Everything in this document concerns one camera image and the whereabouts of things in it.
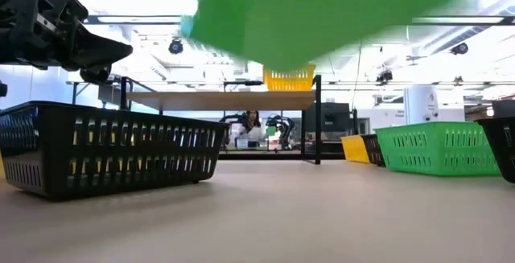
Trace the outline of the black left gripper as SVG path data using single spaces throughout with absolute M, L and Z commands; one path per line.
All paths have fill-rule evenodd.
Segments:
M 89 32 L 88 15 L 78 0 L 0 0 L 0 64 L 60 66 L 104 84 L 133 47 Z

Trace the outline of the black cabinet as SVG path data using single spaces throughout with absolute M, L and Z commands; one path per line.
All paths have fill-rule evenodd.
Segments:
M 315 151 L 315 119 L 316 111 L 313 104 L 306 111 L 305 141 L 306 151 Z M 350 106 L 347 103 L 323 102 L 321 104 L 321 153 L 343 154 L 341 138 L 352 131 Z

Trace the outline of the white pillar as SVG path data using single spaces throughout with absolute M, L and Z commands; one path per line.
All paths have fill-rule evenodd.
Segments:
M 404 89 L 406 124 L 420 124 L 439 119 L 438 95 L 434 85 L 413 84 Z

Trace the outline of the black plastic basket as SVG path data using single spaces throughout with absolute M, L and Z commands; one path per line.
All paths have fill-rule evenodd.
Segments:
M 515 184 L 515 117 L 481 119 L 477 123 L 484 129 L 501 176 Z
M 361 136 L 365 149 L 367 151 L 367 155 L 369 157 L 369 161 L 376 166 L 385 167 L 385 160 L 383 158 L 381 147 L 376 134 L 366 134 Z
M 6 181 L 48 199 L 198 183 L 216 169 L 228 125 L 30 101 L 0 111 Z

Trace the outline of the green plastic basket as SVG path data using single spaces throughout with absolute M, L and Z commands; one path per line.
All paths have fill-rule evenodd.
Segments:
M 196 42 L 289 72 L 450 0 L 197 0 L 181 32 Z
M 499 167 L 476 122 L 427 122 L 376 129 L 392 171 L 435 176 L 498 176 Z

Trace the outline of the person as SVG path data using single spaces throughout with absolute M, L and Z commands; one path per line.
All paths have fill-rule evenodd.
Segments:
M 247 141 L 249 148 L 257 148 L 265 139 L 266 131 L 262 127 L 261 118 L 257 110 L 247 110 L 245 120 L 239 129 L 239 140 Z

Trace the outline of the wooden shelf black metal frame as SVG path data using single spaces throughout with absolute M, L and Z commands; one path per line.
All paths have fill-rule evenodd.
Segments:
M 319 165 L 321 153 L 321 76 L 313 77 L 311 91 L 305 92 L 133 92 L 127 84 L 136 84 L 135 80 L 121 78 L 120 108 L 127 109 L 128 103 L 151 107 L 160 113 L 165 111 L 227 111 L 227 110 L 300 110 L 305 112 L 315 106 L 315 151 L 306 151 L 306 122 L 301 115 L 301 146 L 298 154 L 222 154 L 222 160 L 302 160 Z

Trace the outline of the black background box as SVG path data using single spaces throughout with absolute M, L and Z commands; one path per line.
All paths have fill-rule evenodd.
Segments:
M 498 100 L 492 102 L 494 118 L 515 117 L 515 100 Z

